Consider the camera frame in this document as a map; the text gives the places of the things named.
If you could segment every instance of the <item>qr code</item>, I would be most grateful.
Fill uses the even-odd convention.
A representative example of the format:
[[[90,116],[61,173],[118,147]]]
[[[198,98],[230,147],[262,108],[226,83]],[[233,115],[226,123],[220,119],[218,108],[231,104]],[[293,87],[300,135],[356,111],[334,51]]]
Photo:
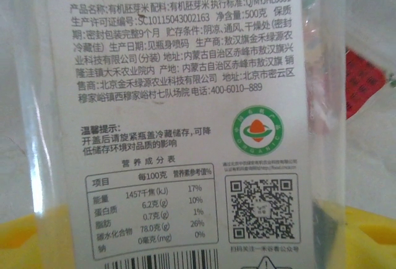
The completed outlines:
[[[299,242],[297,174],[227,176],[230,242]]]

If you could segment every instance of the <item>plastic bag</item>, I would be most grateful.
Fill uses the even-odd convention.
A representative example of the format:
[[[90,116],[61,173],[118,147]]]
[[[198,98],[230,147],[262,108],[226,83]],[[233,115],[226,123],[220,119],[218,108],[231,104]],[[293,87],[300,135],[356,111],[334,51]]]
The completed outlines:
[[[45,268],[342,268],[344,3],[14,0]]]

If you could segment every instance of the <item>organic certification logo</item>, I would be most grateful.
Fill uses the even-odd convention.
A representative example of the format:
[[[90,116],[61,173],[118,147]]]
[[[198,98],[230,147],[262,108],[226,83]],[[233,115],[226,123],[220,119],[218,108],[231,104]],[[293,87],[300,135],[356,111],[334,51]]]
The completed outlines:
[[[268,155],[282,142],[282,120],[268,107],[248,107],[235,118],[233,137],[243,152],[254,156]]]

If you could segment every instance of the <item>yellow plastic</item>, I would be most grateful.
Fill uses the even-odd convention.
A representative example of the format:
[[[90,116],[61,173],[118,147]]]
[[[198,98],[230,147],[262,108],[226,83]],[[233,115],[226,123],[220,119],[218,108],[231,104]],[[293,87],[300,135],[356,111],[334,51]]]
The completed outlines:
[[[337,208],[327,206],[325,210],[329,215],[337,218]],[[67,218],[65,208],[50,214],[48,222],[56,223],[54,234],[57,234],[57,237],[61,235],[62,238],[58,239],[56,245],[51,245],[45,242],[46,237],[44,237],[41,243],[44,243],[45,254],[59,251],[59,242],[64,248],[72,247],[70,232],[66,228],[68,222],[65,223],[65,218]],[[346,226],[340,231],[345,233],[346,239],[346,269],[396,269],[396,220],[348,207]],[[47,241],[53,241],[52,239],[53,235],[47,237]],[[344,248],[342,242],[343,236],[339,234],[335,240],[335,249]],[[64,260],[65,268],[74,267],[70,249],[63,249],[61,255],[56,257]],[[329,262],[328,267],[333,269],[332,262],[336,263],[336,261],[330,259]],[[43,268],[33,215],[0,224],[0,268]]]

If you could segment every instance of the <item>barcode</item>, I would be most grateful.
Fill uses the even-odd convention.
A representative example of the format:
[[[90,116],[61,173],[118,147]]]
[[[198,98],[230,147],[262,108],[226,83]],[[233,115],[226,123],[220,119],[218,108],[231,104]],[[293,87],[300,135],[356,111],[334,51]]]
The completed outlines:
[[[144,255],[105,264],[105,269],[218,269],[217,249]]]

